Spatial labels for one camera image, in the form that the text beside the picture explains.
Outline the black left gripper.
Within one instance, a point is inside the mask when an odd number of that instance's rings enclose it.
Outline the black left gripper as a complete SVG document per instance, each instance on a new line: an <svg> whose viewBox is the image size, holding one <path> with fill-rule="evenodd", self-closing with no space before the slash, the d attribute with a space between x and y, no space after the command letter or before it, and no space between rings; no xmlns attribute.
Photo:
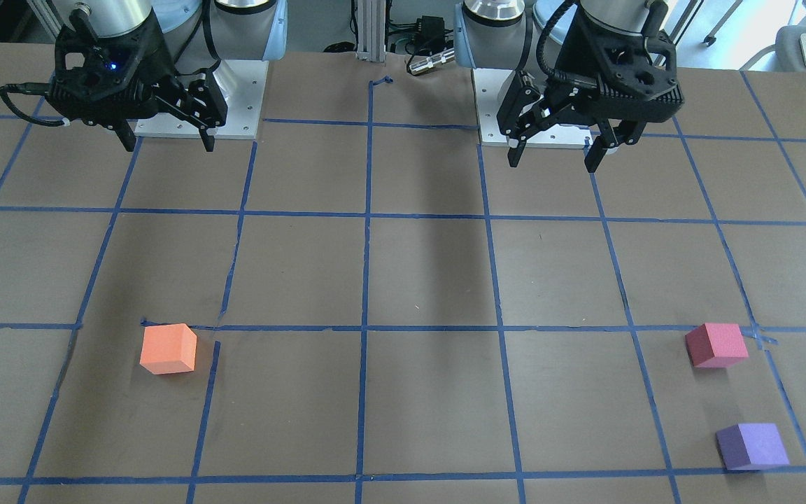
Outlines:
<svg viewBox="0 0 806 504"><path fill-rule="evenodd" d="M584 164L595 174L608 153L634 146L649 123L663 123L685 99L676 45L663 31L668 10L574 10L556 57L542 48L546 89L515 70L497 112L518 166L528 139L554 125L598 127Z"/></svg>

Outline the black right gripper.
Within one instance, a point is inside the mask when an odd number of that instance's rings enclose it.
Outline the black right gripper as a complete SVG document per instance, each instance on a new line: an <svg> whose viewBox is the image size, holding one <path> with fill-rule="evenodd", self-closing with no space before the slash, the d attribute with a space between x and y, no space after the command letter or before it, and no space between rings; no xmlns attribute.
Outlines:
<svg viewBox="0 0 806 504"><path fill-rule="evenodd" d="M211 130L226 124L228 112L215 76L179 82L154 13L140 13L118 34L97 28L93 13L69 13L55 39L47 102L70 121L114 131L126 152L138 141L130 120L167 112L192 125L211 153Z"/></svg>

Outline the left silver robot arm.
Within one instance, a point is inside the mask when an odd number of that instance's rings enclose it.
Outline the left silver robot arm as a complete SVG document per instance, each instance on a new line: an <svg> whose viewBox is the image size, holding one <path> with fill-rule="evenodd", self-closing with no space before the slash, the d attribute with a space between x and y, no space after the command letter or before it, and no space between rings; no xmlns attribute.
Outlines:
<svg viewBox="0 0 806 504"><path fill-rule="evenodd" d="M535 135L581 125L598 128L584 160L594 173L685 103L666 1L465 1L456 14L458 64L511 72L496 123L513 168Z"/></svg>

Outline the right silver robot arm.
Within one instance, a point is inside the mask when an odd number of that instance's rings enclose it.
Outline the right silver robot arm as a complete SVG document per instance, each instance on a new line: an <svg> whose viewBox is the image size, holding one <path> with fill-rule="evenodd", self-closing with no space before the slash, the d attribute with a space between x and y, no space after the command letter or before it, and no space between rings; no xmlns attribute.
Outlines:
<svg viewBox="0 0 806 504"><path fill-rule="evenodd" d="M57 1L49 105L70 123L140 137L258 134L269 63L287 48L285 1Z"/></svg>

